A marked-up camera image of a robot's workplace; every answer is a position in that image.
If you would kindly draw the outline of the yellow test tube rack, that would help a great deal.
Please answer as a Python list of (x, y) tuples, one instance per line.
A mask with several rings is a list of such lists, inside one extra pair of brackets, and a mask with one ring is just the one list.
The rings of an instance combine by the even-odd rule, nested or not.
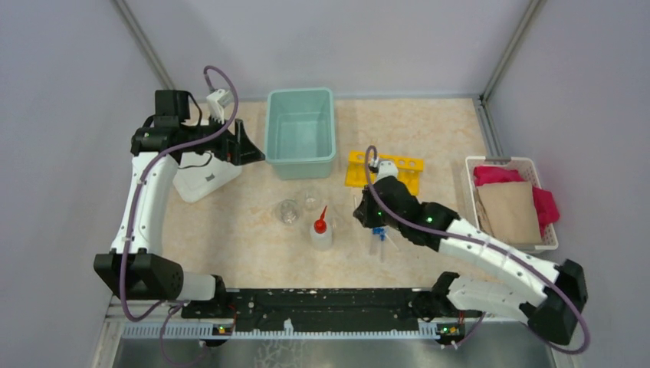
[[(350, 152), (344, 180), (345, 186), (362, 188), (367, 184), (363, 165), (364, 158), (365, 153), (363, 151)], [(420, 174), (424, 171), (423, 159), (387, 154), (380, 154), (379, 158), (393, 162), (398, 170), (398, 180), (406, 185), (412, 195), (416, 196), (419, 194)]]

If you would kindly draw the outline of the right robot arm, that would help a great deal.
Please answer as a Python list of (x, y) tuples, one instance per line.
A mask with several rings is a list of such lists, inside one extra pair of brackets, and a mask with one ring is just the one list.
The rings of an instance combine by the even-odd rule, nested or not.
[(365, 228), (391, 227), (414, 245), (472, 263), (495, 277), (489, 284), (455, 276), (432, 294), (442, 316), (476, 310), (518, 320), (554, 349), (570, 353), (577, 328), (587, 350), (591, 333), (583, 316), (588, 301), (583, 266), (566, 259), (557, 264), (519, 251), (491, 237), (455, 210), (420, 202), (405, 184), (387, 176), (363, 188), (353, 216)]

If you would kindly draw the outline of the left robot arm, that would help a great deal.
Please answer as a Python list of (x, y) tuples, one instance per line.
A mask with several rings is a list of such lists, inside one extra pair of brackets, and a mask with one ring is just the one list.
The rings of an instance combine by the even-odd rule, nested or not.
[(129, 198), (110, 251), (94, 259), (94, 270), (123, 302), (199, 301), (211, 317), (230, 306), (223, 280), (196, 274), (162, 256), (163, 225), (171, 189), (197, 202), (237, 178), (244, 165), (265, 159), (250, 141), (240, 119), (233, 130), (223, 127), (225, 109), (237, 101), (230, 90), (208, 97), (209, 115), (195, 126), (190, 117), (191, 94), (158, 90), (156, 112), (131, 141), (133, 158)]

